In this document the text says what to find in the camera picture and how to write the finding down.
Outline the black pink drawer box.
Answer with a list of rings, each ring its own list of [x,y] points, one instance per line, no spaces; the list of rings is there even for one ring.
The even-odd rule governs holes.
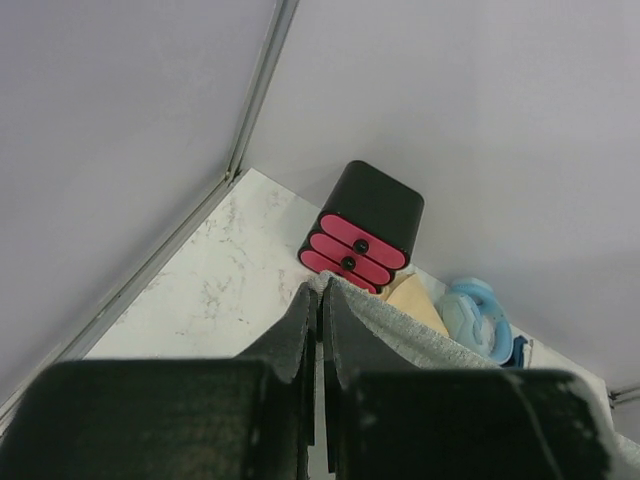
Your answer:
[[[410,261],[423,196],[374,166],[349,162],[298,250],[309,270],[328,271],[379,294]]]

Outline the yellow t shirt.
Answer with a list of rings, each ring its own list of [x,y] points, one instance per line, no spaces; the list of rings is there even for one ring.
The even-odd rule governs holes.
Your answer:
[[[415,273],[401,273],[374,297],[394,306],[416,322],[448,337],[449,332],[429,296],[427,288]]]

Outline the light blue headphones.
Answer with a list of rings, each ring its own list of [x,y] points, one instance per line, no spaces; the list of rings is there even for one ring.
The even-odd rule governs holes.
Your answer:
[[[454,280],[435,306],[454,341],[498,365],[511,358],[511,324],[488,283],[473,277]]]

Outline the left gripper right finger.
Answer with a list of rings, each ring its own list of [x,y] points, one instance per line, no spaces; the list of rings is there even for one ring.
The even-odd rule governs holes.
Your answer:
[[[615,436],[575,374],[417,362],[362,322],[334,279],[322,322],[337,478],[622,477]]]

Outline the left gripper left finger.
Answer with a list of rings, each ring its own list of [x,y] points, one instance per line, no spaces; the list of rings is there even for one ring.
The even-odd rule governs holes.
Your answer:
[[[1,441],[5,479],[304,479],[314,441],[316,293],[226,359],[55,364]]]

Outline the grey t shirt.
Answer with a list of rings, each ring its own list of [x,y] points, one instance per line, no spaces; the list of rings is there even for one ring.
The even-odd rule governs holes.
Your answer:
[[[487,360],[436,330],[417,322],[411,316],[391,306],[345,280],[328,272],[308,278],[311,288],[321,294],[328,283],[335,280],[344,294],[347,305],[356,317],[376,336],[410,363],[426,369],[495,368]],[[569,360],[542,342],[535,340],[525,361],[527,369],[559,369],[577,375],[596,398],[595,412],[607,423],[605,431],[615,438],[618,452],[629,467],[628,477],[639,477],[639,444],[617,433],[604,380]]]

